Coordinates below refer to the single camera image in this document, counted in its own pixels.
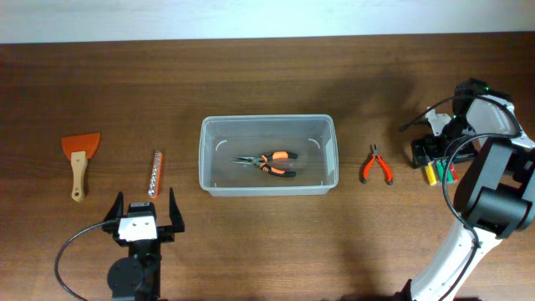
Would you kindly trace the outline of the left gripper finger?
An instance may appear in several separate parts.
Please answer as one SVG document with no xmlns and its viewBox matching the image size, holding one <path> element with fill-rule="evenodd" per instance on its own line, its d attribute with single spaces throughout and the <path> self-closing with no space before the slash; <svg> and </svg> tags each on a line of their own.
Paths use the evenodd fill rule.
<svg viewBox="0 0 535 301">
<path fill-rule="evenodd" d="M 173 227 L 184 227 L 185 223 L 181 215 L 180 209 L 177 206 L 175 193 L 172 187 L 170 188 L 169 198 L 169 217 L 171 220 L 171 225 Z"/>
<path fill-rule="evenodd" d="M 115 198 L 115 202 L 106 214 L 104 222 L 109 222 L 112 220 L 117 220 L 122 218 L 124 215 L 124 194 L 120 191 Z"/>
</svg>

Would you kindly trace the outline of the precision screwdriver set case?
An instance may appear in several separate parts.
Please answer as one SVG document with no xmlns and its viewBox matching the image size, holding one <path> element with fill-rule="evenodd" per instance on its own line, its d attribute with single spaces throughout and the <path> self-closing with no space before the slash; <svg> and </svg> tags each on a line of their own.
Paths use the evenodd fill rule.
<svg viewBox="0 0 535 301">
<path fill-rule="evenodd" d="M 427 156 L 424 172 L 430 186 L 436 186 L 439 183 L 452 184 L 460 180 L 454 164 L 447 165 L 446 160 L 432 161 Z"/>
</svg>

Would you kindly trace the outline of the orange-black long nose pliers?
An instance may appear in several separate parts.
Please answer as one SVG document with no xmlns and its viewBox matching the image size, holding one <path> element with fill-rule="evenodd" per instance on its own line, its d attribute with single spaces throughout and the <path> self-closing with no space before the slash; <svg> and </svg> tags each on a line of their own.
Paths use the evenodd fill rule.
<svg viewBox="0 0 535 301">
<path fill-rule="evenodd" d="M 295 171 L 286 171 L 272 166 L 274 161 L 284 161 L 288 159 L 297 160 L 298 155 L 290 151 L 279 150 L 272 153 L 261 154 L 260 156 L 234 156 L 233 163 L 252 165 L 272 176 L 292 178 L 297 175 Z"/>
</svg>

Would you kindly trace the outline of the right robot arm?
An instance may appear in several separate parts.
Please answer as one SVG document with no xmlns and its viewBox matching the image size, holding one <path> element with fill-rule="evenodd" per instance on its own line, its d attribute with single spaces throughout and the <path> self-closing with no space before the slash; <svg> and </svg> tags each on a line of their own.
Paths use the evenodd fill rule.
<svg viewBox="0 0 535 301">
<path fill-rule="evenodd" d="M 511 96 L 470 78 L 448 102 L 452 115 L 430 106 L 412 121 L 432 132 L 410 147 L 413 166 L 437 175 L 454 222 L 429 265 L 396 300 L 455 299 L 476 265 L 534 220 L 534 142 Z"/>
</svg>

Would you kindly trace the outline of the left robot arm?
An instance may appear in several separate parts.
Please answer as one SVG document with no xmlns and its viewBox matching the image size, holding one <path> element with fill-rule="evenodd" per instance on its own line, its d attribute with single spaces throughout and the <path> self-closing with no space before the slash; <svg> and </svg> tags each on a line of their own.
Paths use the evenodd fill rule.
<svg viewBox="0 0 535 301">
<path fill-rule="evenodd" d="M 128 248 L 128 256 L 117 260 L 108 271 L 113 300 L 160 298 L 161 245 L 174 242 L 175 235 L 185 231 L 173 191 L 169 191 L 169 218 L 170 225 L 158 226 L 154 203 L 131 203 L 124 208 L 124 195 L 118 194 L 102 226 L 119 246 Z"/>
</svg>

